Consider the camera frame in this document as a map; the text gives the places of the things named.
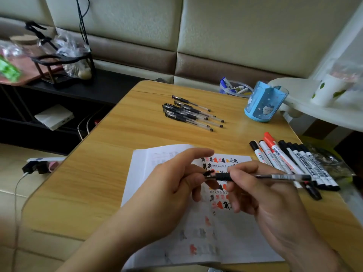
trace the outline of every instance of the person's right hand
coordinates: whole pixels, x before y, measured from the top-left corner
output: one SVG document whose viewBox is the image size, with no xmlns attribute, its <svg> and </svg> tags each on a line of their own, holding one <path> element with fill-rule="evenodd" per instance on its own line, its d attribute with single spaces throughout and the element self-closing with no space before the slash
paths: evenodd
<svg viewBox="0 0 363 272">
<path fill-rule="evenodd" d="M 284 172 L 258 161 L 239 163 L 228 171 L 234 181 L 227 183 L 234 212 L 254 215 L 267 242 L 294 272 L 330 271 L 319 262 L 335 265 L 336 255 L 311 223 L 294 185 L 267 183 L 250 175 Z"/>
</svg>

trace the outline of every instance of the open notebook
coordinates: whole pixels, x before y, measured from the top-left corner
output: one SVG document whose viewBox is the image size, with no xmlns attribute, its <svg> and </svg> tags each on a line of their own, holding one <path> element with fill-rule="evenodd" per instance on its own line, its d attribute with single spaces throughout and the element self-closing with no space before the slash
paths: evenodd
<svg viewBox="0 0 363 272">
<path fill-rule="evenodd" d="M 193 148 L 192 145 L 168 145 L 135 150 L 131 159 L 121 206 L 124 205 L 159 163 Z M 226 172 L 234 164 L 249 161 L 249 156 L 215 154 L 194 160 L 208 170 Z M 220 189 L 202 185 L 202 200 L 190 204 L 177 228 L 167 237 L 134 253 L 123 270 L 152 266 L 195 263 L 254 263 L 283 261 L 268 245 L 254 217 L 235 214 L 228 201 L 225 182 Z"/>
</svg>

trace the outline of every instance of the cartoon cat sticker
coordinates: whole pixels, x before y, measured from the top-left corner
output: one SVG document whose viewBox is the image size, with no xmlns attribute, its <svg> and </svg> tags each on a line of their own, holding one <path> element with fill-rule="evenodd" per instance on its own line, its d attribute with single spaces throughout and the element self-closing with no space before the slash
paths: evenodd
<svg viewBox="0 0 363 272">
<path fill-rule="evenodd" d="M 267 106 L 265 106 L 265 107 L 262 108 L 262 113 L 264 115 L 268 115 L 268 114 L 270 114 L 273 111 L 273 108 L 274 107 L 275 106 L 271 106 L 270 104 L 268 104 Z"/>
</svg>

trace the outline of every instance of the tile floor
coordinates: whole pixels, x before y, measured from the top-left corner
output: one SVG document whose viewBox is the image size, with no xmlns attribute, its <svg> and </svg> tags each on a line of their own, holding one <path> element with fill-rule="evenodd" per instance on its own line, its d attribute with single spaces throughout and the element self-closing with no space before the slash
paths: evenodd
<svg viewBox="0 0 363 272">
<path fill-rule="evenodd" d="M 21 168 L 32 157 L 58 157 L 51 153 L 0 144 L 0 271 L 10 272 L 15 239 L 15 185 L 22 176 Z M 47 174 L 33 173 L 23 179 L 17 189 L 16 218 L 21 219 L 21 209 L 26 199 L 43 183 Z M 353 187 L 342 191 L 344 200 L 357 219 L 363 224 L 363 200 Z M 55 271 L 82 242 L 34 232 L 23 226 L 19 231 L 16 254 L 16 272 L 52 272 Z M 198 265 L 188 267 L 153 268 L 149 272 L 206 272 L 207 268 Z"/>
</svg>

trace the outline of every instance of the blue pen holder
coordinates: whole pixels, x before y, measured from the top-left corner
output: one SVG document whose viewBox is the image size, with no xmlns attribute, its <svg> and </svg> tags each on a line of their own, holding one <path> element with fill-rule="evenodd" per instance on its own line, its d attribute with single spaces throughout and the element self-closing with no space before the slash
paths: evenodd
<svg viewBox="0 0 363 272">
<path fill-rule="evenodd" d="M 248 99 L 245 114 L 258 122 L 268 122 L 288 96 L 289 92 L 281 86 L 270 87 L 258 81 Z"/>
</svg>

